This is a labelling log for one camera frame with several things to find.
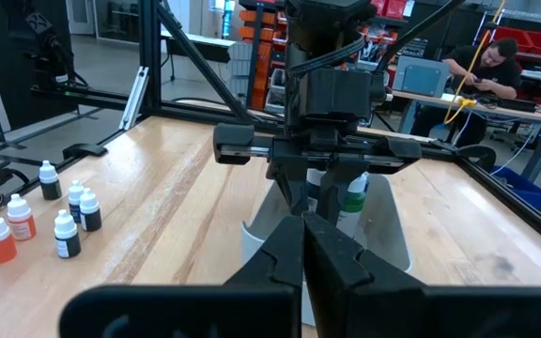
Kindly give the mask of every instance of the person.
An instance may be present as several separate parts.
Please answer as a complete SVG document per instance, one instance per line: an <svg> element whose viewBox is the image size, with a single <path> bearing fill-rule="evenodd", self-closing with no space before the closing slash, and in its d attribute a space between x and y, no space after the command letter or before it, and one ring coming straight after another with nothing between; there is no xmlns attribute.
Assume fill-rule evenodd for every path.
<svg viewBox="0 0 541 338"><path fill-rule="evenodd" d="M452 75L462 78L471 65L476 47L465 46L455 49L443 58L443 62L450 66ZM521 84L521 70L513 57L518 51L517 42L511 38L504 38L493 42L481 53L481 59L475 65L463 85L463 93L481 92L493 94L502 99L517 97L517 88ZM411 134L428 137L431 130L444 122L447 109L422 106L412 125ZM480 143L486 135L487 123L479 115L459 114L455 127L463 130L457 136L456 146L469 146Z"/></svg>

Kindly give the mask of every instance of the workbench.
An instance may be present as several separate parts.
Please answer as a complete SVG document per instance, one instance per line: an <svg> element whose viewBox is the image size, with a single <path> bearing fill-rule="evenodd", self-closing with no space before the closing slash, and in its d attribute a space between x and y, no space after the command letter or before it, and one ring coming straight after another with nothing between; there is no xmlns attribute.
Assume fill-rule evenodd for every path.
<svg viewBox="0 0 541 338"><path fill-rule="evenodd" d="M149 117L60 173L64 196L25 195L38 234L0 265L0 337L54 337L64 305L98 284L221 284L241 266L240 223L271 181L264 159L214 160L213 127ZM427 284L541 285L541 236L450 162L420 160L388 177L412 257ZM54 217L73 179L100 200L103 227L57 256ZM303 336L314 337L304 327Z"/></svg>
<svg viewBox="0 0 541 338"><path fill-rule="evenodd" d="M404 115L402 116L402 119L400 121L400 126L398 127L398 132L401 133L410 133L410 130L412 129L412 123L414 122L414 118L416 115L416 109L417 104L426 104L426 105L432 105L442 108L448 108L450 104L452 104L453 111L451 114L453 114L460 105L455 102L452 103L452 99L446 99L448 97L448 94L444 94L441 98L433 98L428 97L424 95L418 95L418 94L412 94L407 92L401 92L401 91L394 91L393 93L394 97L396 98L403 98L410 100L410 104L408 105L408 108L405 109ZM511 109L504 109L504 108L496 108L496 109L490 109L482 104L476 104L472 108L469 108L470 110L473 110L474 112L480 114L480 115L492 115L499 118L505 117L506 119L514 119L516 121L525 121L525 122L537 122L541 123L541 113L529 113L529 112L521 112ZM531 182L535 181L538 174L541 171L541 139L538 141L538 145L536 149L533 151L532 156L530 157L530 160L527 162L525 169L523 169L523 173L521 173L522 177L527 178Z"/></svg>

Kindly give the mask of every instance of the metal frame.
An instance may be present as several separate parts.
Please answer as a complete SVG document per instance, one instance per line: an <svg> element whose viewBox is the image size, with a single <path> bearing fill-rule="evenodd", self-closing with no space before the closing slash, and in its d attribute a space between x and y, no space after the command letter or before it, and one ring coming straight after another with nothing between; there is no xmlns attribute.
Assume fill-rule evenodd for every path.
<svg viewBox="0 0 541 338"><path fill-rule="evenodd" d="M218 123L251 124L255 127L256 131L275 135L284 133L283 120L265 116L252 118L248 115L247 110L231 95L221 79L218 78L206 60L204 60L201 54L194 48L193 44L181 31L180 24L174 18L172 13L168 12L155 0L140 1L140 9L140 13L142 14L140 20L142 43L139 45L139 51L141 66L149 69L149 82L147 84L147 90L144 95L144 102L141 109L142 115L137 119L137 123L150 115L155 115L213 125ZM172 101L162 101L160 71L161 51L159 39L161 23L171 32L185 54L190 57L219 96L221 96L223 101L229 107L229 111ZM76 103L117 110L124 110L129 100L127 95L82 88L64 88L64 90L55 92L33 89L33 93L36 96L48 99L72 100ZM99 145L110 142L123 132L124 130L116 131L108 138L99 142ZM364 141L373 144L383 137L384 136L382 135L357 132L350 138L352 141ZM467 172L470 177L493 193L496 198L510 207L522 220L527 222L541 234L541 213L517 197L509 188L492 177L488 172L479 167L479 165L459 157L456 154L456 150L445 149L438 143L422 142L421 146L424 158L436 161L448 161L457 164ZM80 157L66 159L57 165L57 169L58 171L63 171L78 160L80 160ZM29 184L22 186L16 192L26 193L37 186L37 181L32 180Z"/></svg>

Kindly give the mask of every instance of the concrete floor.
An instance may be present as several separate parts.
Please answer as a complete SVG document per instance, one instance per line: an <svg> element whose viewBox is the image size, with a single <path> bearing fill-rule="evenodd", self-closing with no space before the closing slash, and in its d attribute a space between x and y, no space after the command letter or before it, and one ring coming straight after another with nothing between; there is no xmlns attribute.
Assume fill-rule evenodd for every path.
<svg viewBox="0 0 541 338"><path fill-rule="evenodd" d="M75 54L75 68L77 72L87 79L92 87L113 92L129 93L139 66L139 54L136 46L102 45L94 38L73 37L72 50ZM218 71L223 76L226 69L221 69L221 66L218 67ZM206 82L176 79L171 83L170 65L167 64L162 68L162 98L171 100L181 97L220 100L216 92ZM60 162L63 160L62 150L64 148L76 143L97 143L117 130L119 119L122 116L122 112L120 111L108 109L96 110L95 107L86 106L80 107L80 114L87 114L89 117L76 119L76 115L63 115L43 121L38 126L29 126L19 131L7 133L7 139L14 141L22 139L43 126L51 127L69 119L76 119L37 137L19 142L21 146L26 146L25 149L8 147L1 150L0 155L36 161L48 159L52 162ZM399 123L398 116L391 116L387 120L393 128L397 128ZM386 130L377 118L374 119L372 127ZM446 133L446 130L434 130L431 137L445 139ZM513 156L509 145L491 140L485 140L483 143L496 150L498 164L508 161ZM521 173L531 155L531 150L524 150L509 164L509 167L515 172ZM36 166L12 163L10 167L22 171L29 178L38 175L38 168ZM541 182L541 174L536 182ZM19 179L14 178L2 190L3 192L10 192L18 188L21 184L22 182Z"/></svg>

